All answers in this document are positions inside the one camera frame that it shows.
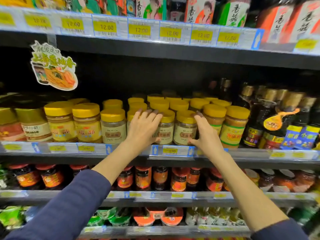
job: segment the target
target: jar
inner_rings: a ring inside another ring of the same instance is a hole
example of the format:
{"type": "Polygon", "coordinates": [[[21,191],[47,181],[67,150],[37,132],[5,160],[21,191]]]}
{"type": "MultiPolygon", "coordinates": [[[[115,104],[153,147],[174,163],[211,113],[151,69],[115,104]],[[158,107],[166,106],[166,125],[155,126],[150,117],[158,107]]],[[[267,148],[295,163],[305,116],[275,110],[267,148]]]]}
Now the jar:
{"type": "Polygon", "coordinates": [[[207,119],[212,128],[217,131],[218,135],[220,135],[226,112],[227,109],[225,107],[216,104],[206,104],[203,107],[203,116],[207,119]]]}
{"type": "Polygon", "coordinates": [[[189,173],[190,168],[172,168],[171,191],[185,191],[189,173]]]}
{"type": "Polygon", "coordinates": [[[197,184],[199,182],[201,168],[190,168],[190,173],[186,179],[186,190],[196,191],[197,184]]]}
{"type": "Polygon", "coordinates": [[[76,177],[83,170],[90,169],[89,165],[70,165],[70,168],[73,170],[73,177],[76,177]]]}
{"type": "Polygon", "coordinates": [[[183,97],[182,100],[185,100],[186,102],[190,102],[190,100],[192,99],[191,96],[186,96],[186,97],[183,97]]]}
{"type": "Polygon", "coordinates": [[[153,181],[155,190],[164,190],[168,179],[167,167],[155,167],[153,172],[153,181]]]}
{"type": "Polygon", "coordinates": [[[73,106],[72,113],[79,141],[102,143],[99,105],[77,104],[73,106]]]}
{"type": "Polygon", "coordinates": [[[132,173],[131,167],[125,167],[117,178],[117,190],[119,191],[130,191],[131,186],[134,182],[134,175],[132,173]]]}
{"type": "Polygon", "coordinates": [[[220,192],[223,185],[223,178],[217,168],[210,168],[210,173],[205,182],[206,191],[220,192]]]}
{"type": "Polygon", "coordinates": [[[77,133],[72,116],[71,102],[53,102],[44,106],[53,140],[57,142],[77,142],[77,133]]]}
{"type": "Polygon", "coordinates": [[[177,112],[173,134],[173,142],[176,145],[188,145],[188,141],[196,137],[197,123],[194,115],[191,110],[177,112]]]}
{"type": "Polygon", "coordinates": [[[0,108],[0,141],[26,141],[21,124],[10,108],[0,108]]]}
{"type": "Polygon", "coordinates": [[[90,100],[87,98],[73,98],[73,99],[69,99],[68,102],[71,102],[73,105],[76,105],[76,104],[90,103],[90,100]]]}
{"type": "Polygon", "coordinates": [[[123,103],[119,99],[108,99],[102,102],[103,109],[122,109],[123,103]]]}
{"type": "Polygon", "coordinates": [[[312,170],[301,170],[296,174],[293,191],[296,193],[306,192],[316,181],[316,175],[312,170]]]}
{"type": "Polygon", "coordinates": [[[147,211],[145,207],[137,207],[133,210],[133,218],[134,221],[140,227],[149,227],[155,222],[155,219],[150,213],[147,211]]]}
{"type": "Polygon", "coordinates": [[[162,112],[163,117],[159,123],[153,137],[160,137],[161,140],[156,142],[160,145],[170,145],[174,137],[174,117],[173,111],[167,109],[162,112]]]}
{"type": "Polygon", "coordinates": [[[128,98],[128,104],[130,106],[131,103],[143,103],[144,99],[141,97],[130,97],[128,98]]]}
{"type": "Polygon", "coordinates": [[[267,192],[273,186],[273,179],[275,177],[275,172],[272,169],[261,169],[259,171],[259,188],[263,192],[267,192]]]}
{"type": "Polygon", "coordinates": [[[220,140],[224,148],[238,148],[248,122],[250,110],[239,106],[228,106],[223,122],[220,140]]]}
{"type": "Polygon", "coordinates": [[[199,111],[202,113],[203,106],[209,103],[210,102],[208,100],[205,100],[204,98],[193,98],[190,100],[189,110],[192,110],[194,112],[199,111]]]}
{"type": "Polygon", "coordinates": [[[157,109],[159,112],[163,112],[169,109],[169,101],[168,100],[155,100],[150,102],[151,109],[157,109]]]}
{"type": "Polygon", "coordinates": [[[171,89],[162,90],[161,93],[164,97],[174,97],[177,95],[177,92],[171,89]]]}
{"type": "Polygon", "coordinates": [[[231,102],[225,101],[225,100],[221,100],[221,99],[214,99],[211,101],[212,104],[216,104],[222,107],[228,107],[231,105],[231,102]]]}
{"type": "Polygon", "coordinates": [[[244,169],[243,171],[248,176],[248,178],[250,178],[250,180],[254,182],[256,186],[259,186],[260,176],[257,172],[252,169],[244,169]]]}
{"type": "Polygon", "coordinates": [[[127,138],[124,109],[104,109],[101,115],[102,140],[106,144],[120,144],[127,138]]]}
{"type": "Polygon", "coordinates": [[[41,108],[16,108],[15,111],[27,141],[54,141],[46,115],[41,108]]]}
{"type": "Polygon", "coordinates": [[[148,105],[148,108],[150,107],[150,102],[153,102],[153,101],[156,101],[156,100],[164,100],[165,97],[161,94],[158,94],[158,93],[153,93],[153,94],[149,94],[147,97],[146,97],[146,100],[147,100],[147,105],[148,105]]]}
{"type": "Polygon", "coordinates": [[[151,177],[151,167],[136,167],[137,190],[150,190],[151,177]]]}
{"type": "Polygon", "coordinates": [[[23,190],[43,190],[45,188],[33,165],[11,164],[8,167],[23,190]]]}
{"type": "Polygon", "coordinates": [[[142,111],[147,110],[147,104],[146,103],[141,103],[141,102],[133,102],[129,104],[129,110],[135,110],[137,111],[138,109],[142,109],[142,111]]]}
{"type": "Polygon", "coordinates": [[[272,186],[274,192],[291,192],[294,189],[295,175],[288,169],[280,169],[274,177],[272,186]]]}
{"type": "Polygon", "coordinates": [[[174,112],[188,110],[189,103],[185,100],[173,100],[170,101],[169,108],[174,112]]]}
{"type": "Polygon", "coordinates": [[[163,226],[178,226],[183,218],[183,209],[168,207],[161,218],[163,226]]]}
{"type": "Polygon", "coordinates": [[[165,100],[169,100],[169,102],[171,103],[172,101],[181,101],[182,98],[178,95],[176,96],[168,96],[164,98],[165,100]]]}
{"type": "Polygon", "coordinates": [[[64,178],[57,165],[36,164],[35,168],[40,171],[46,189],[62,190],[64,188],[64,178]]]}

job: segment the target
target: bottle label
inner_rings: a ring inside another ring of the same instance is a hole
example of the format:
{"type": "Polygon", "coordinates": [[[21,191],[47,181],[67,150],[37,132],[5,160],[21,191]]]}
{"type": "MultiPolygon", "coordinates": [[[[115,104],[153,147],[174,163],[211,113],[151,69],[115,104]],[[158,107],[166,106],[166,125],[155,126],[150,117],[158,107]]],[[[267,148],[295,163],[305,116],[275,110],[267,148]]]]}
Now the bottle label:
{"type": "Polygon", "coordinates": [[[199,215],[198,215],[197,224],[198,224],[198,225],[200,225],[200,224],[206,224],[206,223],[207,223],[207,220],[208,220],[208,216],[199,216],[199,215]]]}
{"type": "Polygon", "coordinates": [[[127,137],[127,127],[123,124],[118,127],[101,126],[103,143],[120,144],[127,137]]]}
{"type": "Polygon", "coordinates": [[[207,188],[212,192],[220,192],[222,189],[222,185],[223,185],[223,182],[221,182],[221,183],[215,182],[210,177],[207,178],[205,183],[206,183],[207,188]]]}
{"type": "Polygon", "coordinates": [[[149,168],[148,173],[145,175],[146,177],[139,176],[136,173],[136,185],[141,189],[148,188],[151,184],[151,168],[149,168]]]}
{"type": "Polygon", "coordinates": [[[16,122],[11,125],[0,126],[0,141],[26,141],[21,124],[16,122]]]}
{"type": "Polygon", "coordinates": [[[95,141],[102,136],[100,121],[89,124],[78,124],[74,122],[74,125],[80,141],[95,141]]]}
{"type": "Polygon", "coordinates": [[[248,134],[244,139],[244,143],[248,146],[255,147],[260,141],[263,134],[263,130],[254,129],[252,127],[248,128],[248,134]]]}
{"type": "Polygon", "coordinates": [[[63,123],[50,123],[50,130],[55,141],[68,141],[77,137],[73,121],[63,123]]]}
{"type": "Polygon", "coordinates": [[[37,182],[40,181],[38,172],[30,172],[23,175],[17,175],[16,178],[21,187],[29,187],[35,185],[37,182]]]}
{"type": "Polygon", "coordinates": [[[120,188],[128,188],[133,184],[134,176],[133,174],[130,174],[127,177],[118,177],[117,181],[120,188]]]}
{"type": "Polygon", "coordinates": [[[176,125],[174,128],[173,139],[179,144],[188,145],[188,141],[196,137],[196,132],[197,128],[183,128],[176,125]]]}
{"type": "Polygon", "coordinates": [[[300,131],[302,130],[301,126],[289,125],[283,142],[280,145],[280,149],[289,150],[292,149],[298,140],[300,131]]]}
{"type": "Polygon", "coordinates": [[[313,147],[313,143],[315,142],[318,133],[320,132],[319,127],[314,126],[306,126],[304,127],[296,140],[294,145],[295,149],[311,149],[313,147]]]}
{"type": "Polygon", "coordinates": [[[153,180],[157,183],[157,184],[163,184],[167,181],[168,178],[168,171],[166,172],[154,172],[153,173],[153,180]]]}
{"type": "Polygon", "coordinates": [[[210,214],[207,220],[207,225],[217,225],[218,219],[219,217],[210,214]]]}
{"type": "Polygon", "coordinates": [[[279,149],[284,137],[270,135],[265,132],[260,140],[259,149],[279,149]]]}
{"type": "Polygon", "coordinates": [[[58,186],[63,182],[63,176],[59,171],[52,175],[42,175],[42,179],[47,188],[58,186]]]}
{"type": "Polygon", "coordinates": [[[189,173],[188,177],[186,178],[186,181],[189,184],[197,184],[199,181],[199,177],[200,177],[200,174],[194,175],[194,174],[189,173]]]}
{"type": "Polygon", "coordinates": [[[244,130],[244,127],[235,127],[223,124],[220,133],[220,140],[227,145],[237,146],[241,141],[241,136],[244,130]]]}
{"type": "Polygon", "coordinates": [[[218,135],[220,135],[222,125],[211,124],[211,126],[212,126],[212,128],[214,128],[218,132],[218,135]]]}
{"type": "Polygon", "coordinates": [[[186,212],[186,224],[189,226],[193,226],[196,224],[197,215],[192,216],[189,212],[186,212]]]}
{"type": "Polygon", "coordinates": [[[158,144],[170,144],[174,137],[174,125],[171,127],[158,127],[153,137],[160,137],[158,144]]]}
{"type": "Polygon", "coordinates": [[[35,137],[51,136],[50,126],[48,123],[40,124],[40,125],[22,125],[22,129],[26,135],[28,141],[36,140],[35,137]]]}
{"type": "Polygon", "coordinates": [[[186,187],[187,187],[187,182],[186,181],[178,182],[178,181],[175,181],[175,180],[171,180],[171,188],[174,191],[182,192],[182,191],[186,190],[186,187]]]}

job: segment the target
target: yellow price tag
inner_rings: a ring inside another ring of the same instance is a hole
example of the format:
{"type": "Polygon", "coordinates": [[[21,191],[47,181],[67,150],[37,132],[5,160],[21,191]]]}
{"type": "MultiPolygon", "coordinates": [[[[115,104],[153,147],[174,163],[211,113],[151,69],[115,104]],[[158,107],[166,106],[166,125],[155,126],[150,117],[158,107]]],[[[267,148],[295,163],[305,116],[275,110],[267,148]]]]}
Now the yellow price tag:
{"type": "Polygon", "coordinates": [[[90,146],[90,145],[78,146],[78,151],[79,152],[94,152],[94,145],[93,146],[90,146]]]}
{"type": "Polygon", "coordinates": [[[117,25],[114,22],[93,21],[93,29],[98,32],[117,32],[117,25]]]}
{"type": "Polygon", "coordinates": [[[218,36],[218,42],[238,43],[239,37],[240,37],[239,33],[220,32],[218,36]]]}
{"type": "Polygon", "coordinates": [[[62,27],[65,28],[65,29],[80,29],[80,30],[84,30],[85,29],[83,27],[82,19],[62,17],[61,18],[61,24],[62,24],[62,27]]]}
{"type": "Polygon", "coordinates": [[[163,154],[176,155],[178,153],[178,148],[163,148],[163,154]]]}
{"type": "Polygon", "coordinates": [[[130,192],[130,193],[129,193],[129,196],[130,196],[130,197],[142,197],[142,194],[141,194],[141,193],[133,193],[133,192],[130,192]]]}
{"type": "Polygon", "coordinates": [[[315,48],[316,44],[318,43],[318,40],[311,40],[311,39],[303,39],[299,40],[296,44],[296,49],[307,49],[312,50],[315,48]]]}
{"type": "Polygon", "coordinates": [[[225,193],[215,193],[214,197],[216,198],[225,198],[227,195],[225,193]]]}
{"type": "Polygon", "coordinates": [[[16,193],[14,192],[2,192],[0,195],[3,198],[10,198],[10,197],[14,197],[16,193]]]}
{"type": "Polygon", "coordinates": [[[0,12],[0,24],[15,26],[14,19],[8,12],[0,12]]]}
{"type": "Polygon", "coordinates": [[[54,152],[60,152],[60,151],[66,151],[67,149],[65,145],[53,145],[53,146],[49,146],[49,150],[54,152]]]}
{"type": "Polygon", "coordinates": [[[285,152],[273,152],[271,153],[271,156],[270,157],[285,157],[286,156],[286,153],[285,152]]]}
{"type": "Polygon", "coordinates": [[[293,152],[293,153],[292,153],[292,157],[295,157],[295,158],[304,158],[304,157],[305,157],[305,154],[304,154],[304,152],[293,152]]]}
{"type": "Polygon", "coordinates": [[[18,151],[22,149],[22,146],[18,144],[6,144],[6,145],[3,145],[3,147],[9,151],[18,151]]]}
{"type": "Polygon", "coordinates": [[[191,33],[192,40],[206,40],[210,41],[212,39],[212,31],[206,30],[193,30],[191,33]]]}
{"type": "Polygon", "coordinates": [[[107,198],[113,198],[114,196],[115,196],[114,193],[109,193],[108,196],[107,196],[107,198]]]}
{"type": "Polygon", "coordinates": [[[41,15],[24,15],[26,23],[31,27],[51,28],[50,20],[41,15]]]}
{"type": "Polygon", "coordinates": [[[129,24],[130,35],[151,35],[151,26],[129,24]]]}
{"type": "Polygon", "coordinates": [[[183,198],[184,193],[172,193],[171,198],[183,198]]]}
{"type": "Polygon", "coordinates": [[[160,37],[181,39],[181,28],[160,27],[160,37]]]}
{"type": "Polygon", "coordinates": [[[299,200],[304,200],[306,198],[303,194],[296,194],[294,197],[296,197],[299,200]]]}

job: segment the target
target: jar with red lid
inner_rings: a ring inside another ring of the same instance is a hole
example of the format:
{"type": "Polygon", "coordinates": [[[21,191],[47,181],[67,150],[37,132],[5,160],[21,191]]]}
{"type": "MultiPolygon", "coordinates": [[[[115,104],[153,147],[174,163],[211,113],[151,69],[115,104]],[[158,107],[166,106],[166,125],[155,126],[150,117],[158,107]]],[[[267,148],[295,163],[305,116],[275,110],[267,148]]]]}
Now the jar with red lid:
{"type": "Polygon", "coordinates": [[[182,192],[187,187],[187,176],[190,168],[172,168],[171,190],[182,192]]]}
{"type": "Polygon", "coordinates": [[[137,190],[151,189],[152,172],[151,167],[136,167],[136,186],[137,190]]]}
{"type": "Polygon", "coordinates": [[[294,189],[295,175],[288,169],[280,169],[276,171],[274,184],[272,186],[274,192],[291,192],[294,189]]]}
{"type": "Polygon", "coordinates": [[[167,179],[168,179],[168,168],[155,167],[153,172],[154,189],[165,190],[167,179]]]}
{"type": "Polygon", "coordinates": [[[130,191],[134,182],[134,174],[132,173],[132,166],[125,167],[117,178],[117,190],[130,191]]]}
{"type": "Polygon", "coordinates": [[[259,188],[263,191],[263,192],[267,192],[271,189],[271,187],[273,186],[273,179],[275,177],[275,172],[272,169],[268,169],[268,168],[262,168],[259,170],[259,188]]]}
{"type": "Polygon", "coordinates": [[[199,182],[201,168],[190,168],[190,173],[186,178],[186,190],[196,191],[197,184],[199,182]]]}
{"type": "Polygon", "coordinates": [[[37,164],[35,168],[39,170],[46,189],[62,190],[64,188],[64,177],[57,165],[37,164]]]}
{"type": "Polygon", "coordinates": [[[210,168],[210,173],[205,182],[206,191],[219,192],[222,189],[223,178],[217,168],[210,168]]]}
{"type": "Polygon", "coordinates": [[[45,188],[38,171],[30,164],[9,165],[14,177],[24,190],[43,190],[45,188]]]}
{"type": "Polygon", "coordinates": [[[80,173],[83,170],[90,169],[89,165],[70,165],[70,168],[73,171],[73,177],[76,177],[78,173],[80,173]]]}
{"type": "Polygon", "coordinates": [[[295,175],[293,191],[296,193],[306,192],[316,181],[315,172],[312,170],[300,170],[295,175]]]}

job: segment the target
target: hanging promotional sign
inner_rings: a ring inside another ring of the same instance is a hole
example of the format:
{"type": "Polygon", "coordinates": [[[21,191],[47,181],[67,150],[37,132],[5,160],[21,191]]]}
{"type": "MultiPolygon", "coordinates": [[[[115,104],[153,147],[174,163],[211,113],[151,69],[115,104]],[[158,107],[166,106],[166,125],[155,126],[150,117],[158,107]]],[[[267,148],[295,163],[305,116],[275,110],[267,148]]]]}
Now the hanging promotional sign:
{"type": "Polygon", "coordinates": [[[70,56],[64,57],[59,49],[47,43],[40,44],[37,40],[31,48],[30,63],[38,83],[64,91],[74,90],[78,86],[75,75],[77,64],[70,56]]]}

